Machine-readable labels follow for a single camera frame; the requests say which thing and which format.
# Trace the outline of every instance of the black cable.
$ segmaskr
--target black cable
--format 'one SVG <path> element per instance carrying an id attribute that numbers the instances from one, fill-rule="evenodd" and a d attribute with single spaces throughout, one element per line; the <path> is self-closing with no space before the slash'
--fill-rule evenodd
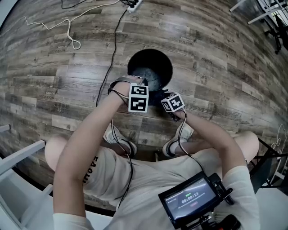
<path id="1" fill-rule="evenodd" d="M 123 199 L 125 198 L 126 194 L 128 193 L 128 190 L 129 190 L 129 187 L 130 187 L 130 184 L 131 184 L 131 181 L 132 181 L 132 177 L 133 177 L 133 166 L 132 166 L 132 161 L 131 161 L 131 159 L 130 159 L 130 157 L 129 157 L 129 153 L 126 151 L 126 149 L 125 149 L 125 148 L 120 144 L 120 142 L 118 141 L 118 138 L 117 138 L 116 133 L 115 133 L 115 128 L 114 128 L 114 125 L 113 125 L 112 122 L 111 122 L 111 129 L 112 129 L 112 135 L 113 135 L 114 139 L 116 140 L 116 142 L 118 143 L 118 145 L 120 145 L 120 146 L 122 147 L 122 149 L 125 151 L 128 159 L 129 159 L 129 161 L 130 161 L 130 167 L 131 167 L 131 176 L 130 176 L 130 179 L 129 179 L 129 182 L 128 182 L 128 186 L 127 186 L 127 188 L 126 188 L 126 190 L 125 190 L 125 192 L 124 192 L 124 194 L 123 194 L 123 196 L 122 196 L 122 198 L 121 198 L 121 200 L 120 200 L 120 203 L 119 203 L 119 205 L 118 205 L 118 208 L 119 208 L 120 205 L 121 205 L 121 203 L 122 203 L 122 201 L 123 201 Z"/>
<path id="2" fill-rule="evenodd" d="M 134 6 L 139 2 L 138 0 L 121 0 L 122 3 L 134 8 Z"/>
<path id="3" fill-rule="evenodd" d="M 204 168 L 203 168 L 203 166 L 201 165 L 201 163 L 200 163 L 196 158 L 192 157 L 192 156 L 183 148 L 182 144 L 180 143 L 181 133 L 182 133 L 183 127 L 184 127 L 184 125 L 185 125 L 185 122 L 186 122 L 186 120 L 187 120 L 187 113 L 186 113 L 184 110 L 181 110 L 181 111 L 185 113 L 185 118 L 184 118 L 184 121 L 183 121 L 183 123 L 182 123 L 182 125 L 181 125 L 180 132 L 179 132 L 179 135 L 178 135 L 178 144 L 179 144 L 179 147 L 180 147 L 180 149 L 181 149 L 186 155 L 188 155 L 188 156 L 191 157 L 193 160 L 195 160 L 195 161 L 199 164 L 201 170 L 205 173 Z"/>
<path id="4" fill-rule="evenodd" d="M 126 12 L 127 12 L 127 9 L 126 9 L 126 10 L 124 11 L 124 13 L 121 15 L 121 17 L 120 17 L 120 19 L 119 19 L 119 21 L 118 21 L 118 24 L 117 24 L 117 26 L 116 26 L 116 28 L 115 28 L 115 31 L 114 31 L 114 44 L 115 44 L 115 49 L 114 49 L 114 52 L 113 52 L 113 54 L 112 54 L 111 65 L 110 65 L 110 67 L 108 68 L 108 70 L 107 70 L 107 72 L 106 72 L 106 75 L 105 75 L 105 77 L 104 77 L 104 80 L 103 80 L 103 82 L 102 82 L 102 84 L 101 84 L 101 86 L 100 86 L 100 90 L 99 90 L 99 93 L 98 93 L 98 96 L 97 96 L 97 100 L 96 100 L 96 107 L 97 107 L 97 105 L 98 105 L 98 102 L 99 102 L 99 99 L 100 99 L 100 95 L 101 95 L 101 91 L 102 91 L 102 88 L 103 88 L 103 86 L 104 86 L 104 84 L 105 84 L 105 81 L 106 81 L 106 79 L 107 79 L 108 73 L 110 72 L 110 70 L 111 70 L 111 68 L 112 68 L 112 66 L 113 66 L 114 56 L 115 56 L 115 53 L 116 53 L 116 50 L 117 50 L 116 31 L 117 31 L 117 29 L 118 29 L 118 27 L 119 27 L 119 24 L 120 24 L 120 22 L 121 22 L 124 14 L 125 14 Z"/>
<path id="5" fill-rule="evenodd" d="M 73 6 L 63 8 L 63 0 L 61 0 L 61 8 L 62 9 L 70 9 L 70 8 L 73 8 L 73 7 L 79 5 L 79 4 L 83 3 L 83 2 L 86 2 L 86 1 L 87 0 L 83 0 L 82 2 L 79 2 L 79 3 L 77 3 L 77 4 L 73 5 Z"/>
<path id="6" fill-rule="evenodd" d="M 120 92 L 118 92 L 118 91 L 116 91 L 116 92 L 119 93 L 121 96 L 123 96 L 123 98 L 128 99 L 128 97 L 125 96 L 124 94 L 122 94 L 122 93 L 120 93 Z"/>

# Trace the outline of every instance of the hand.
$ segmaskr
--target hand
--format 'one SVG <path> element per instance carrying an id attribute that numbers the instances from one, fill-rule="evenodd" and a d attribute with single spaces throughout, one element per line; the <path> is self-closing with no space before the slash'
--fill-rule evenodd
<path id="1" fill-rule="evenodd" d="M 136 76 L 131 76 L 131 75 L 130 76 L 122 76 L 122 77 L 131 78 L 131 79 L 135 80 L 137 83 L 141 83 L 141 81 L 143 80 L 142 78 L 138 78 Z M 125 81 L 120 81 L 114 86 L 113 89 L 115 89 L 119 93 L 122 93 L 125 96 L 129 96 L 130 83 L 125 82 Z"/>
<path id="2" fill-rule="evenodd" d="M 173 113 L 175 116 L 179 117 L 180 119 L 184 120 L 185 118 L 185 113 L 182 110 L 177 110 L 176 112 Z"/>

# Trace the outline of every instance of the metal frame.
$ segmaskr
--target metal frame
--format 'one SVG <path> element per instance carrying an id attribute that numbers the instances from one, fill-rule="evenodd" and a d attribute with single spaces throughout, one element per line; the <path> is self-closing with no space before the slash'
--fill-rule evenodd
<path id="1" fill-rule="evenodd" d="M 243 4 L 246 0 L 240 0 L 235 6 L 233 6 L 229 11 L 232 12 L 234 11 L 236 8 L 238 8 L 241 4 Z M 256 22 L 270 14 L 272 14 L 273 12 L 275 11 L 278 11 L 278 10 L 284 10 L 282 4 L 285 4 L 286 2 L 282 2 L 280 3 L 278 0 L 274 0 L 276 2 L 276 4 L 278 5 L 278 7 L 275 7 L 274 5 L 270 7 L 270 5 L 267 5 L 268 7 L 266 9 L 263 9 L 265 11 L 264 14 L 254 18 L 253 20 L 249 21 L 248 24 L 252 24 L 253 22 Z"/>
<path id="2" fill-rule="evenodd" d="M 49 184 L 40 194 L 38 197 L 35 198 L 35 201 L 26 209 L 20 219 L 20 228 L 24 229 L 25 226 L 33 219 L 36 215 L 37 211 L 45 201 L 45 199 L 49 196 L 52 192 L 53 186 Z"/>
<path id="3" fill-rule="evenodd" d="M 37 141 L 0 161 L 0 175 L 11 169 L 15 164 L 45 147 L 45 141 Z"/>
<path id="4" fill-rule="evenodd" d="M 254 159 L 260 159 L 257 164 L 254 164 L 252 161 L 250 162 L 253 165 L 252 170 L 250 171 L 250 177 L 252 177 L 260 167 L 265 163 L 268 158 L 278 158 L 278 157 L 287 157 L 288 154 L 279 154 L 274 149 L 272 149 L 269 145 L 267 145 L 264 141 L 258 138 L 259 142 L 267 148 L 266 153 L 263 156 L 255 156 Z M 273 186 L 271 183 L 266 179 L 267 186 L 261 186 L 261 188 L 283 188 L 283 186 Z"/>

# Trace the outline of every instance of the foot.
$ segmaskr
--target foot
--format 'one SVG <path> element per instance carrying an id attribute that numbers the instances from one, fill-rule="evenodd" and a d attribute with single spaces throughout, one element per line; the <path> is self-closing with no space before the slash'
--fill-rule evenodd
<path id="1" fill-rule="evenodd" d="M 168 141 L 162 148 L 162 152 L 165 156 L 173 157 L 175 156 L 175 149 L 179 146 L 178 143 L 178 136 L 180 132 L 181 125 L 177 128 L 175 136 Z M 187 142 L 187 140 L 192 136 L 194 132 L 194 129 L 192 129 L 189 125 L 186 123 L 184 124 L 181 136 L 180 136 L 180 142 Z"/>
<path id="2" fill-rule="evenodd" d="M 134 157 L 134 155 L 137 152 L 137 147 L 134 143 L 128 141 L 128 139 L 126 137 L 124 137 L 120 131 L 115 127 L 114 125 L 114 135 L 116 135 L 118 141 L 120 142 L 121 145 L 125 145 L 128 149 L 129 149 L 129 156 L 131 158 Z M 107 127 L 105 134 L 103 136 L 104 140 L 109 143 L 109 144 L 115 144 L 117 143 L 117 141 L 115 140 L 113 133 L 112 133 L 112 126 L 111 123 L 109 124 L 109 126 Z"/>

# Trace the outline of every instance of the wire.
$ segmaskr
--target wire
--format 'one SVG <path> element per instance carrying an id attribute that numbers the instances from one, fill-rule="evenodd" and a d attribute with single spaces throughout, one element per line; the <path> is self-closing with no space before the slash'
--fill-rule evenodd
<path id="1" fill-rule="evenodd" d="M 107 72 L 106 72 L 106 74 L 105 74 L 104 80 L 103 80 L 103 82 L 102 82 L 102 84 L 101 84 L 101 86 L 100 86 L 100 89 L 99 89 L 99 93 L 98 93 L 97 100 L 96 100 L 96 107 L 98 106 L 98 103 L 99 103 L 99 99 L 100 99 L 100 95 L 101 95 L 102 88 L 103 88 L 103 86 L 104 86 L 104 84 L 105 84 L 105 82 L 106 82 L 107 76 L 108 76 L 108 74 L 109 74 L 109 72 L 110 72 L 110 70 L 111 70 L 111 68 L 112 68 L 112 66 L 113 66 L 114 56 L 115 56 L 115 53 L 116 53 L 116 50 L 117 50 L 116 31 L 117 31 L 117 29 L 118 29 L 118 27 L 119 27 L 119 24 L 120 24 L 120 22 L 121 22 L 124 14 L 125 14 L 126 12 L 127 12 L 127 9 L 126 9 L 126 10 L 123 12 L 123 14 L 121 15 L 121 17 L 120 17 L 120 19 L 119 19 L 119 21 L 118 21 L 118 24 L 117 24 L 117 26 L 116 26 L 116 28 L 115 28 L 115 30 L 114 30 L 114 45 L 115 45 L 115 49 L 114 49 L 114 52 L 113 52 L 113 54 L 112 54 L 111 64 L 110 64 L 110 66 L 109 66 L 109 68 L 108 68 L 108 70 L 107 70 Z"/>
<path id="2" fill-rule="evenodd" d="M 82 2 L 79 2 L 79 3 L 77 3 L 77 4 L 73 5 L 73 6 L 63 8 L 63 0 L 61 0 L 61 8 L 62 9 L 70 9 L 70 8 L 73 8 L 73 7 L 79 5 L 79 4 L 83 3 L 83 2 L 86 2 L 86 1 L 87 0 L 83 0 Z"/>
<path id="3" fill-rule="evenodd" d="M 181 134 L 182 134 L 184 125 L 185 125 L 186 120 L 187 120 L 187 113 L 186 113 L 186 111 L 185 111 L 184 109 L 181 109 L 181 111 L 185 113 L 185 118 L 184 118 L 183 123 L 181 124 L 181 128 L 180 128 L 179 135 L 178 135 L 178 144 L 179 144 L 179 147 L 180 147 L 180 149 L 181 149 L 186 155 L 188 155 L 190 158 L 192 158 L 193 160 L 195 160 L 195 161 L 198 163 L 198 165 L 200 166 L 201 170 L 205 173 L 204 168 L 203 168 L 203 166 L 201 165 L 201 163 L 200 163 L 196 158 L 192 157 L 192 156 L 183 148 L 183 146 L 182 146 L 182 144 L 181 144 L 181 142 L 180 142 L 180 137 L 181 137 Z"/>
<path id="4" fill-rule="evenodd" d="M 38 23 L 38 22 L 28 23 L 26 16 L 24 16 L 24 17 L 22 17 L 22 18 L 25 19 L 27 26 L 30 26 L 30 25 L 33 25 L 33 24 L 43 25 L 47 30 L 52 30 L 53 28 L 55 28 L 55 27 L 57 27 L 57 26 L 59 26 L 59 25 L 61 25 L 62 23 L 64 23 L 64 22 L 67 21 L 67 22 L 68 22 L 67 37 L 72 41 L 73 49 L 78 50 L 78 49 L 80 49 L 80 47 L 81 47 L 80 41 L 74 40 L 74 39 L 69 35 L 69 34 L 70 34 L 71 23 L 72 23 L 74 20 L 76 20 L 77 18 L 81 17 L 83 14 L 85 14 L 85 13 L 87 13 L 87 12 L 93 10 L 93 9 L 96 9 L 96 8 L 99 8 L 99 7 L 102 7 L 102 6 L 107 6 L 107 5 L 114 5 L 114 4 L 116 4 L 117 2 L 120 2 L 120 0 L 118 0 L 118 1 L 116 1 L 116 2 L 114 2 L 114 3 L 110 3 L 110 4 L 103 4 L 103 5 L 95 6 L 95 7 L 91 8 L 91 9 L 83 12 L 83 13 L 80 14 L 79 16 L 73 18 L 72 20 L 65 19 L 64 21 L 58 23 L 57 25 L 55 25 L 55 26 L 53 26 L 53 27 L 51 27 L 51 28 L 48 28 L 48 27 L 47 27 L 46 25 L 44 25 L 42 22 L 40 22 L 40 23 Z M 4 34 L 6 34 L 8 31 L 10 31 L 10 30 L 13 28 L 13 26 L 14 26 L 20 19 L 18 19 L 18 20 L 10 27 L 10 29 L 8 29 L 6 32 L 4 32 Z M 77 43 L 79 44 L 79 46 L 78 46 L 77 48 L 75 48 L 74 42 L 77 42 Z"/>
<path id="5" fill-rule="evenodd" d="M 128 186 L 127 186 L 127 188 L 126 188 L 126 190 L 125 190 L 125 192 L 124 192 L 124 194 L 123 194 L 123 196 L 122 196 L 122 198 L 121 198 L 121 200 L 120 200 L 120 202 L 119 202 L 119 205 L 118 205 L 118 208 L 119 208 L 120 205 L 121 205 L 121 203 L 122 203 L 122 201 L 124 200 L 126 194 L 128 193 L 129 188 L 130 188 L 130 184 L 131 184 L 132 177 L 133 177 L 133 165 L 132 165 L 132 161 L 131 161 L 131 158 L 130 158 L 130 156 L 129 156 L 129 153 L 128 153 L 128 152 L 126 151 L 126 149 L 120 144 L 120 142 L 119 142 L 119 140 L 118 140 L 118 138 L 117 138 L 117 136 L 116 136 L 115 128 L 114 128 L 114 125 L 113 125 L 113 120 L 111 121 L 111 130 L 112 130 L 112 135 L 113 135 L 115 141 L 116 141 L 116 142 L 118 143 L 118 145 L 125 151 L 128 159 L 129 159 L 130 167 L 131 167 L 131 176 L 130 176 L 130 179 L 129 179 L 129 182 L 128 182 Z"/>
<path id="6" fill-rule="evenodd" d="M 128 97 L 126 97 L 124 94 L 122 94 L 122 93 L 120 93 L 120 92 L 118 92 L 118 91 L 116 91 L 115 89 L 111 89 L 111 91 L 114 91 L 114 92 L 117 92 L 118 94 L 120 94 L 123 98 L 125 98 L 125 99 L 129 99 Z"/>
<path id="7" fill-rule="evenodd" d="M 113 90 L 113 89 L 111 89 L 112 91 L 114 91 L 121 99 L 122 99 L 122 101 L 124 102 L 124 104 L 125 105 L 127 105 L 127 107 L 128 107 L 128 104 L 126 103 L 126 101 L 124 100 L 124 98 L 123 98 L 123 96 L 122 96 L 122 94 L 121 93 L 119 93 L 118 91 L 116 91 L 116 90 Z"/>

